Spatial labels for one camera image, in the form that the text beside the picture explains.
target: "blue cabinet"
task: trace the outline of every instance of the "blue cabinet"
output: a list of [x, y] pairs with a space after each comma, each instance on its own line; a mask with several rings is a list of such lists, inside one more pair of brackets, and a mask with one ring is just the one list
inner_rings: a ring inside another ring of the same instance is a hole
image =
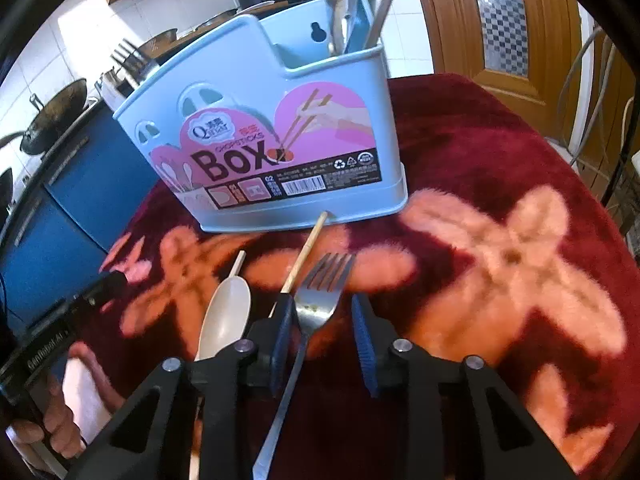
[[60, 207], [108, 251], [144, 197], [156, 172], [104, 104], [56, 154], [44, 176]]
[[[91, 283], [105, 253], [42, 189], [30, 193], [6, 233], [0, 272], [8, 307], [29, 324], [54, 301]], [[9, 315], [19, 334], [24, 325]]]

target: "barcode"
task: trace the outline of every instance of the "barcode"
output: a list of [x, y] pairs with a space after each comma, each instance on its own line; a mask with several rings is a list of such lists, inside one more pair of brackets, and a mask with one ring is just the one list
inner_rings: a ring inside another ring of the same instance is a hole
[[321, 176], [310, 176], [309, 178], [300, 178], [298, 180], [292, 180], [291, 182], [283, 182], [282, 187], [284, 188], [284, 192], [287, 196], [326, 189], [324, 180], [322, 180]]

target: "fork handle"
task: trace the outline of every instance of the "fork handle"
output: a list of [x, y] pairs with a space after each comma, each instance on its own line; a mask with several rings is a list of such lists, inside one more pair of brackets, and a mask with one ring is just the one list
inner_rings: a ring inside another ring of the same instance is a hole
[[278, 445], [278, 439], [280, 437], [280, 430], [282, 430], [284, 418], [287, 415], [287, 410], [289, 409], [289, 402], [291, 401], [293, 390], [298, 382], [302, 363], [305, 361], [306, 347], [308, 346], [308, 343], [309, 337], [307, 335], [303, 335], [298, 348], [298, 353], [296, 354], [296, 360], [293, 363], [291, 375], [289, 376], [287, 386], [284, 389], [284, 394], [280, 399], [278, 411], [273, 419], [267, 438], [262, 444], [262, 449], [260, 450], [260, 453], [258, 453], [258, 458], [255, 459], [253, 469], [254, 480], [267, 480], [267, 476], [269, 475], [271, 461], [273, 460], [273, 455], [276, 452], [276, 446]]

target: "beige plastic spoon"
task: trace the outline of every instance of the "beige plastic spoon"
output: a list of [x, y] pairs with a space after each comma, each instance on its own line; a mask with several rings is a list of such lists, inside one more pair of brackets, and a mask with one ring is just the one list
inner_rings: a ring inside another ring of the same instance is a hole
[[204, 316], [196, 361], [208, 359], [242, 337], [251, 310], [249, 285], [238, 276], [246, 253], [240, 251], [236, 262], [211, 297]]

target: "cabinet handle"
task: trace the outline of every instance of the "cabinet handle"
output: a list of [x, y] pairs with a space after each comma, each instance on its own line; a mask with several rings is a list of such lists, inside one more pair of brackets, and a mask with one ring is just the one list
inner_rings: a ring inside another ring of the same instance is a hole
[[74, 158], [78, 152], [80, 151], [80, 149], [86, 145], [89, 142], [89, 137], [85, 137], [84, 139], [82, 139], [80, 142], [78, 142], [78, 145], [65, 157], [65, 160], [62, 161], [62, 163], [60, 164], [60, 166], [57, 168], [56, 172], [51, 175], [51, 178], [49, 179], [49, 185], [52, 186], [53, 183], [55, 183], [55, 181], [60, 177], [60, 175], [65, 171], [66, 167], [68, 166], [68, 164], [71, 162], [71, 159]]
[[24, 233], [27, 231], [27, 227], [29, 226], [31, 219], [33, 218], [33, 215], [36, 214], [36, 209], [40, 207], [41, 203], [42, 203], [42, 197], [38, 197], [36, 199], [36, 203], [33, 204], [33, 206], [31, 206], [31, 209], [29, 209], [29, 212], [27, 213], [27, 218], [24, 219], [24, 223], [20, 226], [20, 229], [18, 230], [18, 235], [15, 237], [14, 246], [17, 247], [18, 245], [20, 245], [20, 242], [22, 241], [22, 237], [24, 236]]

